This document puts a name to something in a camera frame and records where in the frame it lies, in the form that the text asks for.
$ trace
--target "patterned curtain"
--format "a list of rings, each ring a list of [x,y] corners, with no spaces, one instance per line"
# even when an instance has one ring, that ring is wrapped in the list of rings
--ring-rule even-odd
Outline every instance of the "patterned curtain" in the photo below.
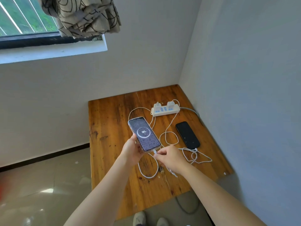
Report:
[[[113,0],[39,0],[56,18],[61,36],[90,37],[117,33],[121,23]]]

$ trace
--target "white sneaker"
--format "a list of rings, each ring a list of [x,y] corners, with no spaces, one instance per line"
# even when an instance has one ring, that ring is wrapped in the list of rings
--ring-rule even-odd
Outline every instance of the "white sneaker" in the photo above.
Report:
[[[146,226],[146,216],[143,211],[135,213],[134,215],[133,226],[136,226],[138,224],[142,224],[143,226]]]
[[[157,226],[169,226],[169,223],[165,218],[161,217],[157,222]]]

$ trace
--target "window sill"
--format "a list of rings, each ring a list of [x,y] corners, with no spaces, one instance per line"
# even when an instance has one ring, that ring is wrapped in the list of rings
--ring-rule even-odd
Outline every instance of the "window sill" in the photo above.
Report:
[[[106,40],[0,50],[0,64],[107,51]]]

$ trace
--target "phone screen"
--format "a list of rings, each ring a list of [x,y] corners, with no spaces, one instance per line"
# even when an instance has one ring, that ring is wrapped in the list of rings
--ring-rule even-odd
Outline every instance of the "phone screen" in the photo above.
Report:
[[[158,138],[155,136],[143,117],[130,120],[129,125],[133,132],[137,135],[137,139],[145,152],[161,145]]]

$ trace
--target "wood grain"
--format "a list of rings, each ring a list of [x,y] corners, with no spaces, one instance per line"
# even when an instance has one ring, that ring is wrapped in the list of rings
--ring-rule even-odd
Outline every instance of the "wood grain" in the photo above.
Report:
[[[109,171],[120,154],[123,144],[132,135],[127,124],[130,111],[137,107],[151,109],[157,101],[162,105],[166,105],[172,99],[177,99],[181,107],[193,108],[178,85],[89,101],[93,189]],[[145,109],[133,111],[130,118],[139,116],[144,116],[148,122],[152,118],[150,112]],[[170,114],[156,118],[156,125],[153,130],[158,137],[165,131],[174,116],[174,114]],[[192,111],[181,110],[168,131],[178,133],[175,124],[182,121],[188,122],[200,141],[201,146],[198,150],[213,160],[211,163],[194,163],[193,165],[213,180],[217,180],[225,176],[225,174],[233,173],[209,131],[201,124],[197,115]],[[179,148],[185,147],[180,135],[178,137],[179,143],[176,146]],[[177,141],[172,133],[168,133],[166,139],[169,143],[176,143]],[[161,142],[164,146],[167,145],[164,136],[161,137]],[[186,152],[188,159],[191,159],[190,155],[191,153]],[[198,154],[198,161],[204,160],[207,160],[206,157]],[[143,156],[139,164],[146,176],[151,176],[156,172],[156,162],[150,155],[146,154]],[[190,185],[182,176],[176,178],[165,168],[160,167],[157,176],[153,179],[146,179],[140,174],[138,166],[135,166],[126,185],[117,220],[162,203],[189,190]]]

